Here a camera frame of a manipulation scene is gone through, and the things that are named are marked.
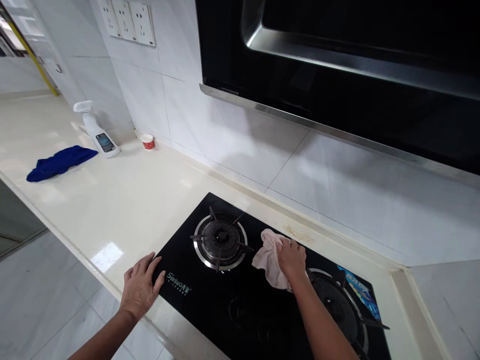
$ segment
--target rag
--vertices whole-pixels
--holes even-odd
[[[280,269],[279,254],[277,253],[276,245],[283,245],[282,239],[287,238],[274,233],[270,229],[263,230],[260,236],[263,241],[263,246],[255,254],[251,264],[254,268],[265,270],[266,280],[272,287],[292,292],[292,287],[290,286],[287,277]]]
[[[26,180],[31,183],[37,183],[53,178],[55,175],[64,174],[72,166],[80,165],[98,153],[98,151],[78,145],[67,147],[52,157],[38,160],[36,168],[27,175]]]

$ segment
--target hand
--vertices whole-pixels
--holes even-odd
[[[129,312],[136,321],[139,321],[152,307],[159,295],[160,288],[165,282],[164,270],[156,279],[155,285],[152,285],[152,275],[160,260],[162,260],[162,257],[159,256],[150,263],[154,256],[155,253],[152,252],[142,257],[123,275],[125,283],[118,311]]]
[[[279,243],[276,244],[278,263],[288,282],[292,284],[301,277],[305,277],[307,254],[305,248],[299,246],[295,240],[289,241],[283,237],[281,242],[283,246]]]

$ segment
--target white spray bottle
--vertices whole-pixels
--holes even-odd
[[[90,113],[93,101],[81,101],[73,105],[73,111],[76,113],[83,113],[83,123],[85,124],[86,132],[90,135],[98,152],[104,158],[111,158],[120,152],[120,148],[114,143],[112,138],[103,130],[98,124],[97,119]]]

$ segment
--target gas stove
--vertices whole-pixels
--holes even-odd
[[[232,360],[313,359],[295,296],[252,266],[268,228],[208,193],[156,255],[153,281],[165,270],[159,294]],[[315,292],[360,359],[390,359],[372,284],[303,246]]]

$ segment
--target stain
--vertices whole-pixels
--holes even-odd
[[[293,227],[290,225],[284,225],[283,229],[290,234],[293,238],[298,240],[301,243],[313,243],[314,240],[307,234],[296,231]]]

